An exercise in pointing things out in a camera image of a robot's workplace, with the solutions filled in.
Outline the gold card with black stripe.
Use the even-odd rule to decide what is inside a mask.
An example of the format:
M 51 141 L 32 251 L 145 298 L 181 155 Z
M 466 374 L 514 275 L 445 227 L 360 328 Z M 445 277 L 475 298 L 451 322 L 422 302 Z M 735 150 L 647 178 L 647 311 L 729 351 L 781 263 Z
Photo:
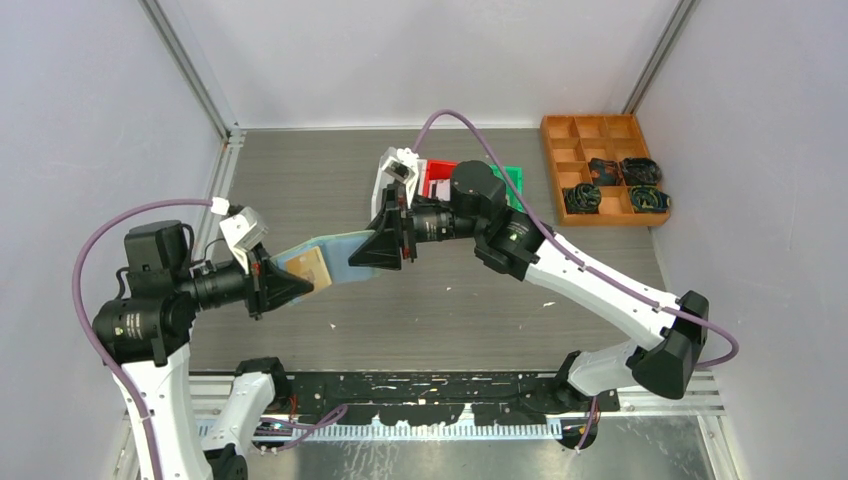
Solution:
M 333 283 L 319 246 L 306 249 L 283 262 L 285 269 L 313 285 L 313 293 L 330 287 Z

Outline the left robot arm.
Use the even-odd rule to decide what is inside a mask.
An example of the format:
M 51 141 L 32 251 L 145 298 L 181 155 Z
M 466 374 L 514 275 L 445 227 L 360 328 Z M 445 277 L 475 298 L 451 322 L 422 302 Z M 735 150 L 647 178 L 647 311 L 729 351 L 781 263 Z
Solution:
M 123 393 L 134 423 L 143 479 L 245 479 L 246 451 L 264 411 L 285 409 L 292 388 L 281 361 L 242 361 L 213 429 L 200 435 L 189 385 L 189 342 L 198 313 L 244 302 L 258 319 L 312 292 L 278 268 L 261 245 L 238 261 L 190 265 L 190 226 L 160 221 L 124 238 L 128 265 L 120 297 L 105 303 L 93 330 L 135 390 Z

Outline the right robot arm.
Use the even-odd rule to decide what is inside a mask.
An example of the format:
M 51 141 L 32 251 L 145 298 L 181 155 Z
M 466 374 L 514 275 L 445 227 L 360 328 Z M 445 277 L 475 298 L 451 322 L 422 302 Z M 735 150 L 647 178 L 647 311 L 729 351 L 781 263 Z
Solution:
M 602 392 L 631 386 L 666 399 L 684 396 L 707 337 L 705 297 L 661 292 L 578 253 L 550 226 L 508 206 L 504 180 L 481 161 L 456 166 L 449 187 L 441 201 L 415 199 L 400 182 L 387 186 L 371 234 L 349 265 L 398 270 L 416 258 L 420 243 L 471 238 L 475 256 L 494 272 L 567 297 L 628 336 L 566 357 L 551 385 L 562 407 L 577 411 Z

